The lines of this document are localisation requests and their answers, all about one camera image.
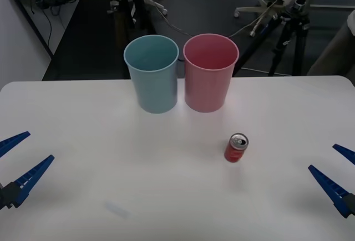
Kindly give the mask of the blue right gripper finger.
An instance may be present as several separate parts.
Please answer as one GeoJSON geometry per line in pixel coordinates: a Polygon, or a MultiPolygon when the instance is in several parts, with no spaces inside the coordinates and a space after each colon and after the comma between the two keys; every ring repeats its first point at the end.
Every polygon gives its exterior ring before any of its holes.
{"type": "Polygon", "coordinates": [[[351,214],[354,215],[354,194],[346,191],[320,170],[315,168],[315,166],[310,165],[308,169],[327,196],[329,196],[338,212],[344,218],[348,218],[351,214]]]}
{"type": "Polygon", "coordinates": [[[355,165],[355,152],[345,148],[339,144],[334,144],[332,146],[337,152],[339,152],[342,156],[344,156],[348,161],[355,165]]]}

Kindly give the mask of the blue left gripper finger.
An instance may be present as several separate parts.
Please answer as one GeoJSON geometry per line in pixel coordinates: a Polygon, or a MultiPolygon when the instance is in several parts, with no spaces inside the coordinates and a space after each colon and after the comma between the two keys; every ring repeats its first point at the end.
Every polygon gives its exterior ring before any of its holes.
{"type": "Polygon", "coordinates": [[[4,206],[18,208],[29,196],[30,191],[43,176],[55,157],[49,155],[31,170],[4,187],[4,206]]]}
{"type": "Polygon", "coordinates": [[[6,153],[8,153],[11,149],[13,149],[15,146],[17,146],[20,142],[22,142],[30,135],[31,134],[28,131],[26,131],[1,141],[0,157],[4,156],[6,153]]]}

